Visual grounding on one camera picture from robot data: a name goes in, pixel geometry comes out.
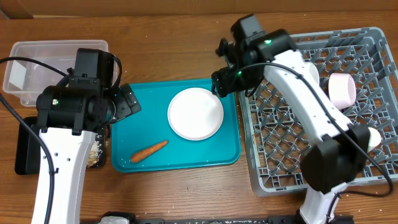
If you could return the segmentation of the white plate with food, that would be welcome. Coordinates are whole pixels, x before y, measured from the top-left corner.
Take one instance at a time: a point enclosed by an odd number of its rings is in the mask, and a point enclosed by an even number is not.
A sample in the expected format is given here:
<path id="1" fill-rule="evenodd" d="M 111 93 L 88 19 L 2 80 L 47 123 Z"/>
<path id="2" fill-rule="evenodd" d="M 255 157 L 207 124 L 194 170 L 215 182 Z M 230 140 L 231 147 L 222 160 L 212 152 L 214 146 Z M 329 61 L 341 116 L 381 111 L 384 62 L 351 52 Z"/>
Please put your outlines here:
<path id="1" fill-rule="evenodd" d="M 201 141 L 214 135 L 224 118 L 219 98 L 204 88 L 187 88 L 171 100 L 167 119 L 172 130 L 180 137 Z"/>

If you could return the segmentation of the pale green bowl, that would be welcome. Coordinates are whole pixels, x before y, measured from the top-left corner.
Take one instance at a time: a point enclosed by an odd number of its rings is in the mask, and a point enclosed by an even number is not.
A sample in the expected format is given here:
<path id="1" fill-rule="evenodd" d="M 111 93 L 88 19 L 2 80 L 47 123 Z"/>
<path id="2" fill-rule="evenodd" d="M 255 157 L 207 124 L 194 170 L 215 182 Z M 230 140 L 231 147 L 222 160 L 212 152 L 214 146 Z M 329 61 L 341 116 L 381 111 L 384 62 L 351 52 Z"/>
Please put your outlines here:
<path id="1" fill-rule="evenodd" d="M 310 72 L 311 76 L 313 77 L 313 79 L 315 80 L 315 82 L 317 83 L 317 85 L 319 85 L 320 84 L 320 76 L 319 76 L 319 72 L 318 72 L 318 69 L 315 64 L 310 63 L 309 72 Z"/>

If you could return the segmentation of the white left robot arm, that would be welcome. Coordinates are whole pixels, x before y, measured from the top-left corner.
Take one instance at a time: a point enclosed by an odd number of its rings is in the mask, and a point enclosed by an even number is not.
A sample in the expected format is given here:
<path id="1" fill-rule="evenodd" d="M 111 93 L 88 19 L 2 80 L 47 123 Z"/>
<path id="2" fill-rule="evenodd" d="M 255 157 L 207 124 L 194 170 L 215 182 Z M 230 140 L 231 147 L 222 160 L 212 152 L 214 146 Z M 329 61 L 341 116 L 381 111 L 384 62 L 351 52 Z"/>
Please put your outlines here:
<path id="1" fill-rule="evenodd" d="M 117 56 L 79 48 L 74 69 L 36 100 L 34 131 L 4 107 L 40 144 L 40 169 L 32 223 L 79 223 L 86 164 L 97 132 L 141 110 L 129 84 L 114 78 Z"/>

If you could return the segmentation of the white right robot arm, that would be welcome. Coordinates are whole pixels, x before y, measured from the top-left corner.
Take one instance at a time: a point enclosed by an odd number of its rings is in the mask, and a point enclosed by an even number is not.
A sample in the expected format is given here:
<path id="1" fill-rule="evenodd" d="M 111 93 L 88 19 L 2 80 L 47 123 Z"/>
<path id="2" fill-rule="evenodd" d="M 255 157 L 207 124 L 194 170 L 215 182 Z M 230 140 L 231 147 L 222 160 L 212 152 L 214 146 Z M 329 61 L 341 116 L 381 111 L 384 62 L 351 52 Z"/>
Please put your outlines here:
<path id="1" fill-rule="evenodd" d="M 227 65 L 211 76 L 211 91 L 218 97 L 243 91 L 252 96 L 269 81 L 298 118 L 311 148 L 300 163 L 308 189 L 295 215 L 269 217 L 269 223 L 353 223 L 351 216 L 334 210 L 348 185 L 371 160 L 371 133 L 353 124 L 333 105 L 315 82 L 289 33 L 266 32 L 257 18 L 246 15 L 231 26 L 233 41 L 220 41 L 216 54 Z"/>

